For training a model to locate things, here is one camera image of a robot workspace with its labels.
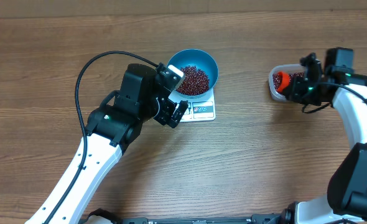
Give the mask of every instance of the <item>white robotic arm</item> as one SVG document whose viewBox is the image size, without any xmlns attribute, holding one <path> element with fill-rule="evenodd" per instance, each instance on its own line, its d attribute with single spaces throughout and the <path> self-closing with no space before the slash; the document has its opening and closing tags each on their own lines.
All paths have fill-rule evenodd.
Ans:
<svg viewBox="0 0 367 224">
<path fill-rule="evenodd" d="M 119 146 L 111 146 L 109 139 L 98 134 L 88 136 L 87 141 L 88 152 L 84 169 L 81 171 L 75 185 L 51 219 L 50 223 L 77 224 L 99 184 L 122 156 L 122 151 Z M 83 139 L 81 139 L 75 157 L 48 199 L 26 224 L 44 223 L 72 181 L 82 156 Z"/>
<path fill-rule="evenodd" d="M 355 90 L 367 99 L 367 86 L 349 84 L 347 87 Z M 333 106 L 338 111 L 344 123 L 344 128 L 350 148 L 356 143 L 367 143 L 367 105 L 348 90 L 339 88 L 333 99 Z M 321 224 L 347 219 L 362 222 L 363 219 L 352 215 L 336 215 L 329 206 L 327 195 L 308 202 L 300 202 L 295 210 L 296 224 Z"/>
</svg>

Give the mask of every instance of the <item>kitchen scale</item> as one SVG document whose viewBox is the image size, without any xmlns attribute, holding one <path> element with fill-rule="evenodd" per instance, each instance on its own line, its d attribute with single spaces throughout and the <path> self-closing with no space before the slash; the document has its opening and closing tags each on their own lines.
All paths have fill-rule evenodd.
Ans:
<svg viewBox="0 0 367 224">
<path fill-rule="evenodd" d="M 188 109 L 180 122 L 213 121 L 215 120 L 214 86 L 218 79 L 218 65 L 211 55 L 199 49 L 186 49 L 176 53 L 168 62 L 176 68 L 195 66 L 203 70 L 210 80 L 210 89 L 196 96 L 187 96 L 173 91 L 169 99 L 179 103 L 181 100 L 188 101 Z"/>
<path fill-rule="evenodd" d="M 169 99 L 179 103 L 181 100 L 188 101 L 188 109 L 182 116 L 181 122 L 213 121 L 215 120 L 214 89 L 207 91 L 199 98 L 186 98 L 177 90 L 173 91 Z"/>
</svg>

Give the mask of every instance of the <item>digital scale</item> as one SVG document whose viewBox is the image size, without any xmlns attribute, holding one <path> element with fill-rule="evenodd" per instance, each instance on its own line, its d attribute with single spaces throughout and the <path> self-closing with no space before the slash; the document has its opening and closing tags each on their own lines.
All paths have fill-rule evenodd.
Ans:
<svg viewBox="0 0 367 224">
<path fill-rule="evenodd" d="M 176 103 L 181 100 L 188 101 L 188 109 L 182 116 L 181 122 L 215 120 L 214 89 L 207 91 L 204 96 L 198 98 L 186 98 L 175 90 L 170 94 L 169 99 Z"/>
</svg>

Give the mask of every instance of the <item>robotic arm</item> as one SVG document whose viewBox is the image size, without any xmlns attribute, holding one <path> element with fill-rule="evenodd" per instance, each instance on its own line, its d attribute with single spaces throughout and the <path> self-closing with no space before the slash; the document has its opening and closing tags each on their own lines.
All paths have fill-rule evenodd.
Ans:
<svg viewBox="0 0 367 224">
<path fill-rule="evenodd" d="M 331 178 L 327 195 L 298 203 L 288 223 L 367 221 L 367 77 L 355 74 L 352 60 L 351 49 L 330 49 L 323 74 L 316 55 L 310 54 L 300 61 L 305 76 L 283 90 L 288 100 L 305 106 L 329 102 L 340 114 L 352 148 Z"/>
<path fill-rule="evenodd" d="M 100 107 L 89 115 L 85 127 L 86 139 L 81 139 L 75 157 L 64 175 L 48 199 L 26 223 L 78 223 L 105 175 L 140 134 L 143 122 L 154 118 L 161 125 L 167 124 L 171 128 L 179 124 L 188 103 L 181 101 L 176 104 L 169 100 L 169 95 L 183 80 L 184 73 L 173 65 L 166 67 L 160 63 L 156 69 L 141 64 L 128 65 L 120 91 L 112 91 Z M 112 98 L 114 104 L 110 106 L 108 102 Z M 80 169 L 83 156 L 86 158 L 80 175 L 58 205 L 77 169 Z"/>
</svg>

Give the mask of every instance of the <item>clear plastic container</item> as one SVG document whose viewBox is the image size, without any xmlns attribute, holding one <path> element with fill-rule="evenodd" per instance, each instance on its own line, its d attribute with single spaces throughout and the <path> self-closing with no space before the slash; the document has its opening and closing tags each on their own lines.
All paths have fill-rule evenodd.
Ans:
<svg viewBox="0 0 367 224">
<path fill-rule="evenodd" d="M 279 65 L 274 67 L 269 74 L 269 89 L 271 91 L 272 99 L 280 102 L 288 102 L 285 96 L 276 91 L 275 86 L 273 84 L 273 74 L 280 71 L 286 73 L 305 72 L 305 67 L 301 66 L 300 64 Z"/>
</svg>

